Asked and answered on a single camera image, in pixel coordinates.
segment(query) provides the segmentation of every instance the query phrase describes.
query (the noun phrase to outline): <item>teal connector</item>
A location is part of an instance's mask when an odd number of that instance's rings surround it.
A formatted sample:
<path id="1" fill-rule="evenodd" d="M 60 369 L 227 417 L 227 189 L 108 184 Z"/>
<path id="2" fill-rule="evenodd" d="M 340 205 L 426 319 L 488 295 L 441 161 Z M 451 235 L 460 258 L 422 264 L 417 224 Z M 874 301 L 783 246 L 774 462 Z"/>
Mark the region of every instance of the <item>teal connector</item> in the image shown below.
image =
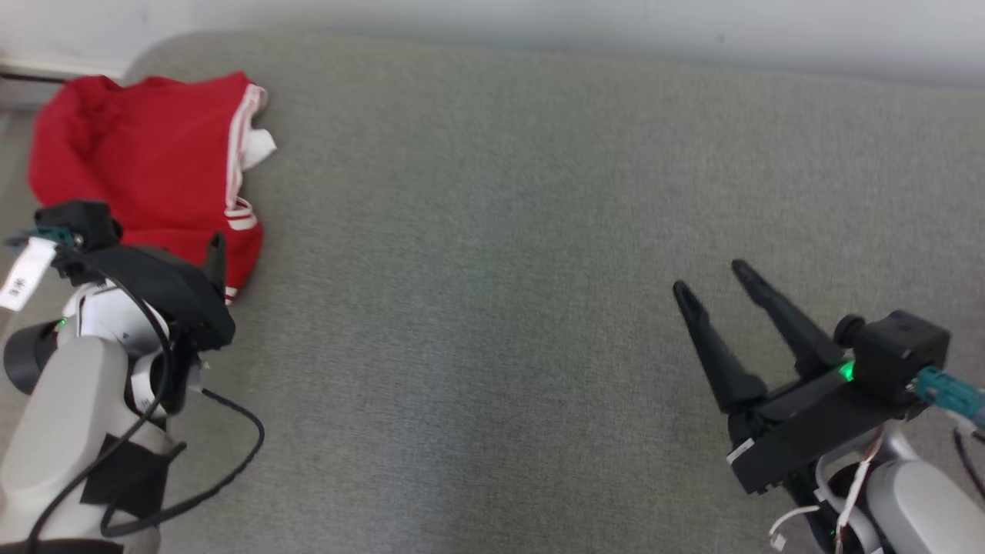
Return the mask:
<path id="1" fill-rule="evenodd" d="M 950 410 L 985 429 L 985 393 L 978 388 L 927 367 L 917 374 L 914 393 L 924 402 Z"/>
<path id="2" fill-rule="evenodd" d="M 52 242 L 58 242 L 68 248 L 74 249 L 76 246 L 72 232 L 64 227 L 35 227 L 33 235 Z"/>

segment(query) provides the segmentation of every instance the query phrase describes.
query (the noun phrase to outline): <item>black cable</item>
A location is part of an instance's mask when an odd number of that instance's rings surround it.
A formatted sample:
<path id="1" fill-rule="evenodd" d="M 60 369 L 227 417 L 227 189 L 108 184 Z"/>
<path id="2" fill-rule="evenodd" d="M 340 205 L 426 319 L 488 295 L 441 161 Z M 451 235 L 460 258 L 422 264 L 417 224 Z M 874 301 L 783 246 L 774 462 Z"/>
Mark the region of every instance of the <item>black cable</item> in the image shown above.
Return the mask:
<path id="1" fill-rule="evenodd" d="M 123 536 L 146 529 L 147 527 L 160 525 L 161 523 L 164 523 L 169 519 L 176 518 L 184 514 L 185 512 L 188 512 L 189 510 L 195 508 L 199 504 L 202 504 L 206 500 L 209 500 L 210 498 L 219 494 L 219 491 L 223 490 L 224 487 L 229 485 L 232 482 L 232 480 L 236 478 L 237 475 L 239 475 L 240 473 L 243 472 L 244 469 L 246 469 L 246 466 L 249 465 L 249 462 L 253 461 L 253 457 L 256 455 L 257 452 L 260 451 L 260 448 L 263 446 L 263 440 L 264 437 L 266 436 L 266 432 L 263 429 L 263 423 L 260 422 L 260 419 L 255 415 L 253 415 L 253 413 L 247 410 L 246 408 L 240 406 L 239 404 L 236 404 L 232 400 L 219 396 L 218 394 L 212 392 L 208 388 L 203 388 L 202 394 L 208 398 L 212 398 L 213 400 L 219 402 L 225 407 L 235 412 L 238 412 L 239 414 L 245 416 L 246 419 L 253 422 L 253 425 L 256 426 L 256 431 L 257 431 L 256 444 L 253 446 L 253 450 L 250 451 L 250 453 L 236 467 L 236 469 L 231 471 L 229 475 L 227 475 L 221 481 L 216 483 L 216 485 L 214 485 L 212 488 L 206 490 L 205 492 L 199 493 L 189 498 L 188 500 L 179 502 L 174 506 L 165 508 L 160 512 L 157 512 L 153 516 L 149 516 L 143 519 L 138 519 L 136 521 L 129 521 L 126 523 L 120 523 L 117 525 L 109 526 L 109 520 L 112 519 L 113 515 L 116 513 L 115 504 L 110 504 L 106 508 L 106 512 L 102 515 L 102 521 L 99 523 L 99 530 L 102 531 L 102 536 L 110 537 L 110 538 L 116 536 Z"/>
<path id="2" fill-rule="evenodd" d="M 37 77 L 36 75 L 21 75 L 19 73 L 0 73 L 0 79 L 6 79 L 8 81 L 25 81 L 28 83 L 50 83 L 52 85 L 61 85 L 65 83 L 65 79 L 59 79 L 57 77 Z"/>
<path id="3" fill-rule="evenodd" d="M 88 265 L 93 271 L 100 274 L 104 279 L 112 281 L 112 276 L 106 274 L 106 272 L 103 271 L 101 268 L 99 268 L 97 264 L 93 263 L 92 259 L 89 256 L 79 251 L 76 251 L 72 248 L 67 248 L 61 245 L 57 246 L 56 250 L 60 254 L 73 257 L 76 260 Z M 158 321 L 158 318 L 154 315 L 153 312 L 151 312 L 150 307 L 148 307 L 147 304 L 144 303 L 144 301 L 137 298 L 137 295 L 133 294 L 133 292 L 130 289 L 128 289 L 126 285 L 117 281 L 112 281 L 112 283 L 116 285 L 116 287 L 119 288 L 119 290 L 123 291 L 123 294 L 129 297 L 130 300 L 132 300 L 134 304 L 137 305 L 137 308 L 140 309 L 140 312 L 144 315 L 144 317 L 147 318 L 147 321 L 150 323 L 152 329 L 154 330 L 154 334 L 158 336 L 158 340 L 161 342 L 161 348 L 164 352 L 164 368 L 161 371 L 161 380 L 158 386 L 158 393 L 154 396 L 154 400 L 147 407 L 147 409 L 144 410 L 142 414 L 140 414 L 140 417 L 137 419 L 137 421 L 134 422 L 134 424 L 131 425 L 130 428 L 127 429 L 125 433 L 123 433 L 123 435 L 120 435 L 120 437 L 117 438 L 116 441 L 114 441 L 111 445 L 109 445 L 109 448 L 104 450 L 96 458 L 96 460 L 93 461 L 93 463 L 90 463 L 82 471 L 80 471 L 79 474 L 76 475 L 75 478 L 72 479 L 67 485 L 65 485 L 65 488 L 63 488 L 61 492 L 58 493 L 58 495 L 55 496 L 55 498 L 50 503 L 48 503 L 48 506 L 44 509 L 43 512 L 41 512 L 41 515 L 38 516 L 37 520 L 34 522 L 34 526 L 31 528 L 31 533 L 28 534 L 28 538 L 24 544 L 25 554 L 33 554 L 37 546 L 37 540 L 41 535 L 41 530 L 44 528 L 44 524 L 48 521 L 49 518 L 51 518 L 51 515 L 62 503 L 62 501 L 64 501 L 65 498 L 68 497 L 68 495 L 71 494 L 76 487 L 78 487 L 83 481 L 85 481 L 86 478 L 88 478 L 89 475 L 92 474 L 93 471 L 96 470 L 96 468 L 99 467 L 101 463 L 106 461 L 106 459 L 109 458 L 111 455 L 113 455 L 113 453 L 116 452 L 117 449 L 119 449 L 123 444 L 129 441 L 130 438 L 132 438 L 137 433 L 137 431 L 141 428 L 141 426 L 143 426 L 151 419 L 151 416 L 154 415 L 154 411 L 158 409 L 159 405 L 161 405 L 161 399 L 164 394 L 164 389 L 167 386 L 167 380 L 174 373 L 174 356 L 171 353 L 171 347 L 167 339 L 167 335 L 164 333 L 164 329 L 161 327 L 161 323 Z"/>
<path id="4" fill-rule="evenodd" d="M 961 432 L 958 429 L 954 429 L 954 449 L 957 450 L 957 457 L 961 458 L 961 464 L 964 465 L 964 471 L 967 472 L 968 478 L 978 489 L 978 494 L 982 496 L 985 500 L 985 485 L 982 484 L 982 478 L 978 475 L 975 470 L 975 466 L 971 464 L 971 458 L 968 457 L 967 450 L 964 449 L 964 440 L 961 438 Z"/>

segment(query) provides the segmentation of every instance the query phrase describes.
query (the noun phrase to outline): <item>gray couch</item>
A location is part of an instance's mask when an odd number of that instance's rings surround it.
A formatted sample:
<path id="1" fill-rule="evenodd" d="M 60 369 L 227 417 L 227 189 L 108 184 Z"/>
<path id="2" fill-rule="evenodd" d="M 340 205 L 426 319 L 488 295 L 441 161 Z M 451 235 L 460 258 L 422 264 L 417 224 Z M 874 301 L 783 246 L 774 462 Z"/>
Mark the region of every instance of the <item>gray couch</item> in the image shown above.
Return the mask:
<path id="1" fill-rule="evenodd" d="M 981 92 L 314 33 L 183 36 L 128 80 L 239 69 L 280 150 L 246 177 L 266 242 L 206 381 L 268 440 L 163 552 L 768 551 L 791 502 L 730 473 L 671 296 L 791 379 L 734 257 L 828 329 L 920 313 L 985 382 Z M 32 208 L 11 191 L 3 225 Z M 45 287 L 11 326 L 54 314 Z M 172 502 L 253 441 L 207 401 L 173 428 Z M 909 429 L 970 491 L 947 420 Z"/>

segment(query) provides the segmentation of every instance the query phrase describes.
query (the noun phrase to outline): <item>white stripe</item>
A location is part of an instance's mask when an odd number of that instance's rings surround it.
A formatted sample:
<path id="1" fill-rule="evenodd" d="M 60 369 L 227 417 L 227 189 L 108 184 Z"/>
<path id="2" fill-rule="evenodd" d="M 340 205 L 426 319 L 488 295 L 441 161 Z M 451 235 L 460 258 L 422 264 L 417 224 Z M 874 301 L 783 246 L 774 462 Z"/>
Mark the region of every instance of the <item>white stripe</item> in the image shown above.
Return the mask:
<path id="1" fill-rule="evenodd" d="M 226 207 L 235 205 L 239 188 L 243 184 L 242 155 L 245 132 L 256 112 L 266 103 L 267 91 L 252 83 L 246 86 L 243 98 L 230 121 L 229 145 L 226 150 Z"/>
<path id="2" fill-rule="evenodd" d="M 253 229 L 260 223 L 257 221 L 256 216 L 253 215 L 253 206 L 249 202 L 242 198 L 236 198 L 235 204 L 235 208 L 226 210 L 230 229 L 234 231 L 246 231 L 247 229 Z"/>

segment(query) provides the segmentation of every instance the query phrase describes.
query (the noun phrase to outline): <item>wire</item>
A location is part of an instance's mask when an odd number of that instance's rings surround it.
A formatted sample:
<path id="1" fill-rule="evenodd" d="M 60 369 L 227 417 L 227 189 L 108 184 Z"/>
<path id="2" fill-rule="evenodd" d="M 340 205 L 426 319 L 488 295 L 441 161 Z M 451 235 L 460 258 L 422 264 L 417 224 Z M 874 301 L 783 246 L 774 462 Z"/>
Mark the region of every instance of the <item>wire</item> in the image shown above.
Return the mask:
<path id="1" fill-rule="evenodd" d="M 109 448 L 104 450 L 96 458 L 96 460 L 93 461 L 93 463 L 87 465 L 82 471 L 79 472 L 78 475 L 75 476 L 74 479 L 69 481 L 69 483 L 65 485 L 65 488 L 63 488 L 61 492 L 58 493 L 58 495 L 55 496 L 55 498 L 52 499 L 50 503 L 48 503 L 48 506 L 44 509 L 43 512 L 41 512 L 41 515 L 37 517 L 37 520 L 34 522 L 34 526 L 31 528 L 31 532 L 28 534 L 27 540 L 25 540 L 25 544 L 24 544 L 25 554 L 33 554 L 35 548 L 37 547 L 37 540 L 41 536 L 41 530 L 44 528 L 44 524 L 48 521 L 48 519 L 51 518 L 51 515 L 54 514 L 54 511 L 68 497 L 68 495 L 71 494 L 72 491 L 75 490 L 75 488 L 78 487 L 83 481 L 85 481 L 86 478 L 88 478 L 90 474 L 92 474 L 93 471 L 96 470 L 97 467 L 99 467 L 100 464 L 106 461 L 106 459 L 109 458 L 111 455 L 113 455 L 113 453 L 116 452 L 117 449 L 119 449 L 123 444 L 129 441 L 137 433 L 137 431 L 140 430 L 140 428 L 151 419 L 151 417 L 154 415 L 154 411 L 158 409 L 159 405 L 161 405 L 162 394 L 164 393 L 164 388 L 167 386 L 167 380 L 174 373 L 174 355 L 171 352 L 171 347 L 167 339 L 167 334 L 164 333 L 164 329 L 161 327 L 161 324 L 158 322 L 157 317 L 154 315 L 153 312 L 151 312 L 151 308 L 147 306 L 147 304 L 144 301 L 137 298 L 137 295 L 135 295 L 130 289 L 128 289 L 126 285 L 117 281 L 113 281 L 112 276 L 106 274 L 105 271 L 99 268 L 99 266 L 96 263 L 94 263 L 89 256 L 79 251 L 61 245 L 58 245 L 55 248 L 58 253 L 75 258 L 76 260 L 88 265 L 91 269 L 93 269 L 93 271 L 101 275 L 104 279 L 112 281 L 113 284 L 115 284 L 116 287 L 119 288 L 119 290 L 123 291 L 123 294 L 129 297 L 130 300 L 132 300 L 134 304 L 137 305 L 137 308 L 140 310 L 140 312 L 144 315 L 144 317 L 147 318 L 148 323 L 151 325 L 152 329 L 154 330 L 154 334 L 157 335 L 158 340 L 161 341 L 161 349 L 162 352 L 164 353 L 164 368 L 161 371 L 158 393 L 155 394 L 154 400 L 152 400 L 150 405 L 147 406 L 147 409 L 144 410 L 142 414 L 140 414 L 140 417 L 137 418 L 137 421 L 135 421 L 133 425 L 131 425 L 130 428 L 127 429 L 125 433 L 123 433 L 123 435 L 120 435 L 119 438 L 116 439 L 116 441 L 114 441 L 111 445 L 109 445 Z"/>
<path id="2" fill-rule="evenodd" d="M 776 520 L 776 523 L 773 524 L 773 527 L 769 528 L 769 536 L 773 536 L 774 534 L 776 534 L 776 530 L 779 529 L 780 525 L 782 525 L 783 522 L 785 522 L 786 520 L 790 518 L 795 518 L 800 514 L 809 514 L 811 512 L 817 512 L 820 509 L 821 509 L 820 506 L 803 506 L 801 508 L 794 508 L 793 510 L 787 512 L 783 516 L 780 516 L 780 518 Z"/>
<path id="3" fill-rule="evenodd" d="M 59 79 L 57 77 L 38 77 L 36 75 L 22 75 L 20 73 L 8 73 L 6 71 L 0 72 L 0 79 L 7 79 L 8 81 L 26 81 L 28 83 L 51 83 L 54 85 L 61 85 L 65 83 L 65 79 Z"/>
<path id="4" fill-rule="evenodd" d="M 981 495 L 982 499 L 985 499 L 985 485 L 982 484 L 982 478 L 978 475 L 978 471 L 975 470 L 975 466 L 971 463 L 971 458 L 968 457 L 968 451 L 964 449 L 964 439 L 961 437 L 961 432 L 958 429 L 952 431 L 954 437 L 954 449 L 957 450 L 957 457 L 961 458 L 961 465 L 964 466 L 964 471 L 968 474 L 968 478 L 971 479 L 971 483 L 974 484 L 975 489 L 978 490 L 978 494 Z"/>
<path id="5" fill-rule="evenodd" d="M 876 439 L 866 449 L 865 456 L 859 462 L 858 468 L 855 469 L 855 479 L 852 481 L 852 486 L 848 489 L 845 507 L 842 509 L 841 514 L 838 515 L 838 521 L 834 528 L 834 554 L 842 554 L 844 551 L 845 525 L 848 524 L 848 518 L 852 515 L 852 509 L 855 508 L 855 503 L 858 502 L 859 494 L 862 492 L 862 485 L 865 483 L 865 476 L 869 472 L 869 465 L 882 446 L 883 428 L 880 427 Z"/>
<path id="6" fill-rule="evenodd" d="M 216 394 L 215 392 L 212 392 L 208 388 L 203 388 L 202 394 L 206 397 L 212 398 L 213 400 L 219 402 L 225 407 L 245 416 L 246 419 L 250 420 L 253 423 L 253 425 L 256 426 L 257 439 L 256 439 L 256 444 L 253 446 L 253 450 L 250 451 L 250 453 L 246 456 L 246 458 L 244 458 L 243 461 L 233 471 L 231 471 L 229 475 L 227 475 L 221 481 L 216 483 L 216 485 L 213 486 L 212 488 L 206 490 L 205 492 L 197 494 L 189 498 L 188 500 L 179 502 L 174 506 L 165 508 L 164 510 L 157 512 L 153 516 L 149 516 L 143 519 L 138 519 L 136 521 L 129 521 L 126 523 L 120 523 L 117 525 L 110 526 L 109 520 L 112 519 L 113 514 L 116 513 L 115 504 L 110 504 L 109 507 L 106 508 L 106 512 L 102 515 L 102 521 L 99 523 L 99 529 L 102 531 L 102 536 L 116 537 L 130 533 L 135 533 L 137 531 L 146 529 L 147 527 L 160 525 L 161 523 L 169 519 L 176 518 L 188 512 L 189 510 L 195 508 L 199 504 L 202 504 L 206 500 L 209 500 L 210 498 L 219 494 L 219 491 L 221 491 L 224 487 L 229 485 L 232 482 L 232 480 L 236 478 L 236 476 L 238 476 L 240 473 L 243 472 L 244 469 L 246 469 L 246 466 L 249 465 L 251 461 L 253 461 L 253 457 L 256 456 L 256 454 L 260 451 L 260 448 L 263 447 L 263 440 L 266 437 L 266 432 L 264 431 L 263 423 L 260 422 L 260 419 L 258 417 L 253 415 L 253 413 L 247 410 L 246 408 L 240 406 L 239 404 L 236 404 L 232 400 L 229 400 L 227 398 L 224 398 Z"/>

